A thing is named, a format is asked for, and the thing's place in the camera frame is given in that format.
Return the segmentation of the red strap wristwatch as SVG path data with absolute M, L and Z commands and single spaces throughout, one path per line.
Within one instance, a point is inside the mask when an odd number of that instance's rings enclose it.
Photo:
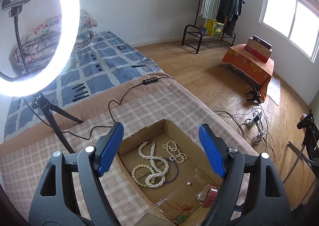
M 215 202 L 217 194 L 217 187 L 213 184 L 208 184 L 200 192 L 197 193 L 196 199 L 203 208 L 209 208 Z

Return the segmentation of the dark blue bangle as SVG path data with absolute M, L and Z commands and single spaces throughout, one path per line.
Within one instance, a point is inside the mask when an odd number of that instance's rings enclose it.
M 164 184 L 168 184 L 168 183 L 172 183 L 178 176 L 178 166 L 176 162 L 170 161 L 170 159 L 165 158 L 165 160 L 168 162 L 169 164 L 169 170 L 168 172 L 165 174 L 165 182 Z M 165 163 L 160 161 L 160 160 L 156 160 L 155 161 L 156 166 L 163 171 L 165 168 Z

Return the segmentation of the pink plaid blanket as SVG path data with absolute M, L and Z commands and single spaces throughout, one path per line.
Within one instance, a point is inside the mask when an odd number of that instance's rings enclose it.
M 198 129 L 208 124 L 214 134 L 230 147 L 255 155 L 256 151 L 201 100 L 172 79 L 142 85 L 134 79 L 69 108 L 83 123 L 74 124 L 60 118 L 67 140 L 75 151 L 95 144 L 115 122 L 124 126 L 124 136 L 161 119 L 177 125 L 194 142 Z M 17 211 L 27 218 L 39 179 L 55 151 L 65 151 L 53 130 L 37 123 L 1 145 L 1 174 L 5 192 Z

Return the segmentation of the black tripod stand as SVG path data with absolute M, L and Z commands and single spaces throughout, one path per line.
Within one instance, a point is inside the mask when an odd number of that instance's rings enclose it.
M 41 110 L 46 120 L 48 121 L 50 127 L 53 129 L 53 131 L 55 132 L 55 134 L 57 135 L 61 143 L 64 145 L 64 147 L 67 149 L 67 151 L 71 154 L 75 153 L 75 151 L 72 149 L 71 145 L 68 143 L 67 139 L 63 135 L 56 120 L 54 119 L 52 111 L 74 122 L 77 122 L 78 124 L 83 123 L 83 121 L 81 119 L 76 118 L 72 114 L 69 114 L 68 112 L 64 111 L 57 105 L 53 105 L 48 99 L 44 97 L 44 95 L 41 92 L 34 93 L 32 94 L 32 96 L 33 96 L 33 102 L 32 102 L 33 108 L 35 109 L 39 108 Z

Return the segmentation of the brown cardboard box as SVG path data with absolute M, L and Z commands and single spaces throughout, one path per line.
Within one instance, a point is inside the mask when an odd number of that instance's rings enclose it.
M 145 185 L 154 173 L 146 156 L 153 154 L 168 163 L 165 182 L 158 188 Z M 194 142 L 172 121 L 162 119 L 126 137 L 117 151 L 117 161 L 134 189 L 152 211 L 177 225 L 200 225 L 209 209 L 196 195 L 208 184 L 220 187 L 200 143 Z

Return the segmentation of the orange cloth covered table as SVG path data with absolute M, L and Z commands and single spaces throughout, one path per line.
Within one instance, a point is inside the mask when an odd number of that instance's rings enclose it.
M 273 77 L 274 61 L 268 58 L 263 62 L 260 58 L 248 51 L 246 44 L 230 47 L 221 60 L 221 64 L 230 64 L 251 79 L 260 89 L 261 101 L 267 96 L 267 88 Z

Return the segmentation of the blue patchwork bed sheet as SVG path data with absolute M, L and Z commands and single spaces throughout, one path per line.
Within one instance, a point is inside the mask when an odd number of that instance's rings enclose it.
M 161 68 L 111 31 L 96 34 L 93 45 L 71 54 L 63 71 L 42 94 L 62 109 Z

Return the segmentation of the stack of boxes and books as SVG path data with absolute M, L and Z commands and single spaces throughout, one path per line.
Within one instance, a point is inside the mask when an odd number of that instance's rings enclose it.
M 258 57 L 264 63 L 267 63 L 269 60 L 272 49 L 267 46 L 265 47 L 261 44 L 261 40 L 254 39 L 253 37 L 248 38 L 247 44 L 244 46 L 244 49 L 249 53 L 252 53 L 254 56 Z

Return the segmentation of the floral folded quilt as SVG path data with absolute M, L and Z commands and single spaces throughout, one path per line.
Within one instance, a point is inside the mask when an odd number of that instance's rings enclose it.
M 84 9 L 80 10 L 80 25 L 73 47 L 76 53 L 93 45 L 97 21 Z M 62 16 L 57 15 L 47 19 L 44 23 L 29 30 L 21 38 L 21 46 L 25 63 L 29 71 L 47 66 L 58 46 L 62 27 Z

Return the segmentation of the yellow box on rack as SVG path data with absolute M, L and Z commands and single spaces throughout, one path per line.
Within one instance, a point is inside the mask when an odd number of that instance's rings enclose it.
M 217 37 L 222 35 L 224 24 L 216 20 L 207 19 L 205 28 L 208 30 L 207 36 Z

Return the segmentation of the black clothes rack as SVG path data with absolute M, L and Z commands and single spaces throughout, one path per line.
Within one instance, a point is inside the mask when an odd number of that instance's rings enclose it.
M 245 0 L 199 0 L 194 24 L 184 27 L 182 46 L 201 49 L 234 45 Z

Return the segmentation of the bright window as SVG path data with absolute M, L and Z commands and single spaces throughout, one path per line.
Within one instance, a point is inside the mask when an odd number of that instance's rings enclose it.
M 302 0 L 263 0 L 259 22 L 283 36 L 314 63 L 318 14 Z

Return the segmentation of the black phone holder clamp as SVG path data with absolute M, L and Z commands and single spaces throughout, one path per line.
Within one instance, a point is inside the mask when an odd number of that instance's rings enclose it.
M 9 17 L 15 18 L 22 12 L 23 5 L 29 1 L 31 0 L 3 0 L 2 11 L 9 10 Z

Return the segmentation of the dark hanging clothes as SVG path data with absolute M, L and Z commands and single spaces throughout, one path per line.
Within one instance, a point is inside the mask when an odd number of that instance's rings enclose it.
M 224 24 L 223 32 L 233 37 L 245 0 L 220 0 L 216 21 Z

